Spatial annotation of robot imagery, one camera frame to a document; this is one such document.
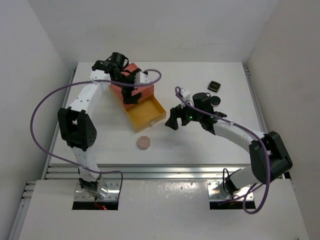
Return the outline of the pink octagonal compact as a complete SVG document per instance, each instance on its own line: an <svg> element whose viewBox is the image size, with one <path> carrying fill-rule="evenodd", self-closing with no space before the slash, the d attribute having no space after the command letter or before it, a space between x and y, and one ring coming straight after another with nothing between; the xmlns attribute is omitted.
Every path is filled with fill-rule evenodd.
<svg viewBox="0 0 320 240"><path fill-rule="evenodd" d="M151 146L151 140L148 136L141 136L137 139L136 145L140 150L147 150Z"/></svg>

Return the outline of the coral and yellow drawer cabinet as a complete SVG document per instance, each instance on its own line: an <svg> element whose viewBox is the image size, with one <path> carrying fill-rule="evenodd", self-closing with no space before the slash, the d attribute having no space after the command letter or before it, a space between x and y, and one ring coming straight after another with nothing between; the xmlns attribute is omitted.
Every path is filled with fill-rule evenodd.
<svg viewBox="0 0 320 240"><path fill-rule="evenodd" d="M124 72L124 70L128 70L130 72L133 72L136 69L140 69L140 68L135 63L130 63L123 69L122 72ZM134 90L132 91L132 96L134 96L135 94L142 94L142 97L139 99L138 103L141 102L142 100L144 100L145 98L147 98L148 96L151 96L154 94L154 84L152 84L152 82L147 85L128 84L128 86L126 86L126 87L134 87ZM109 90L113 94L115 99L118 101L119 105L124 110L131 107L132 105L138 104L138 103L123 103L122 89L119 86L111 84L109 86Z"/></svg>

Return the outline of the black round compact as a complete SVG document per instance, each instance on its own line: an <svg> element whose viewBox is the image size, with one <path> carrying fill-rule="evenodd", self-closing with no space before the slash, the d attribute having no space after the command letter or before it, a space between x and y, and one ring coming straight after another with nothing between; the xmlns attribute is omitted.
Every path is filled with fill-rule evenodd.
<svg viewBox="0 0 320 240"><path fill-rule="evenodd" d="M220 103L221 103L221 98L220 97L214 95L214 96L212 96L210 98L210 105L212 107L218 107L220 105Z"/></svg>

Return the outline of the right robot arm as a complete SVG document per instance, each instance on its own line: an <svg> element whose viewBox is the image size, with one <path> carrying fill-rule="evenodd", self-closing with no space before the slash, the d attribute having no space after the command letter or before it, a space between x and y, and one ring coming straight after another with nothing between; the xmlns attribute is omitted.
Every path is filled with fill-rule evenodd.
<svg viewBox="0 0 320 240"><path fill-rule="evenodd" d="M218 137L229 140L245 150L250 157L250 165L235 171L222 181L222 189L232 195L243 187L254 184L268 185L293 167L293 162L281 136L250 130L227 119L227 115L214 110L214 97L206 92L194 95L176 87L176 96L181 103L170 109L165 125L178 130L178 120L182 126L198 122L201 127Z"/></svg>

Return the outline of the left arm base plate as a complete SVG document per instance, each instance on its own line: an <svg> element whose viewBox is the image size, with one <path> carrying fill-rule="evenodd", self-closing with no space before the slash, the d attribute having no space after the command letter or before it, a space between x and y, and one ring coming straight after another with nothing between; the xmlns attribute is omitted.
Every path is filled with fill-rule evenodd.
<svg viewBox="0 0 320 240"><path fill-rule="evenodd" d="M96 198L98 202L116 202L119 198L120 182L116 179L102 180L97 185L97 190L76 185L74 193L75 202L93 202Z"/></svg>

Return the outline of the yellow drawer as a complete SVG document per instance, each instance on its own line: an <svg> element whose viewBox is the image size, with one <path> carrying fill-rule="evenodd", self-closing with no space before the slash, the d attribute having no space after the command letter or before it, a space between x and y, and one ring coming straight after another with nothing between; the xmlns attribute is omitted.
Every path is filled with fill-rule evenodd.
<svg viewBox="0 0 320 240"><path fill-rule="evenodd" d="M152 94L125 110L136 133L166 118L167 112Z"/></svg>

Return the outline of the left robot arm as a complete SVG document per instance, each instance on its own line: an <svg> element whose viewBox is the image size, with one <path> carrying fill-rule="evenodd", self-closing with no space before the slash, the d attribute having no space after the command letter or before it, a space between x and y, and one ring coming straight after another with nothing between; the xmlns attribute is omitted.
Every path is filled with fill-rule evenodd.
<svg viewBox="0 0 320 240"><path fill-rule="evenodd" d="M97 60L91 67L88 83L76 99L66 108L60 108L58 124L61 138L71 148L79 164L80 187L95 199L107 195L92 146L97 139L97 130L91 120L94 108L110 82L129 84L123 86L121 94L125 104L137 104L141 93L132 94L138 84L150 83L147 72L140 68L127 70L129 60L123 54L114 52L106 60Z"/></svg>

